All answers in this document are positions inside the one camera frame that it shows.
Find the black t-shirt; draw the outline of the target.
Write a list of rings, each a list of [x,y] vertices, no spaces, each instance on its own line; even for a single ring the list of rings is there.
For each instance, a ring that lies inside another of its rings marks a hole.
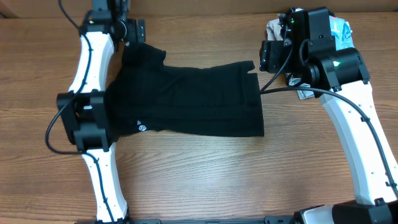
[[[221,137],[263,137],[259,82],[252,61],[211,68],[164,65],[166,52],[125,47],[105,92],[108,118],[124,136],[170,130]]]

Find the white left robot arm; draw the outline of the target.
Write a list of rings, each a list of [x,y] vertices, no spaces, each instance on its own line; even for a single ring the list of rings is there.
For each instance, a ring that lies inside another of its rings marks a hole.
[[[88,168],[96,199],[95,223],[132,223],[119,183],[116,143],[105,105],[108,67],[119,43],[143,43],[145,22],[128,18],[127,0],[93,1],[93,8],[76,26],[80,60],[72,84],[57,96],[58,113],[68,140]]]

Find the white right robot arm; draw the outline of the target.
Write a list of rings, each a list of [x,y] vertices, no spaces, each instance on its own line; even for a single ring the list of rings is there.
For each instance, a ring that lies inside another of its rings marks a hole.
[[[326,7],[291,8],[267,26],[260,69],[298,78],[332,120],[345,152],[354,200],[304,208],[267,223],[396,223],[397,162],[377,116],[370,74],[349,24]]]

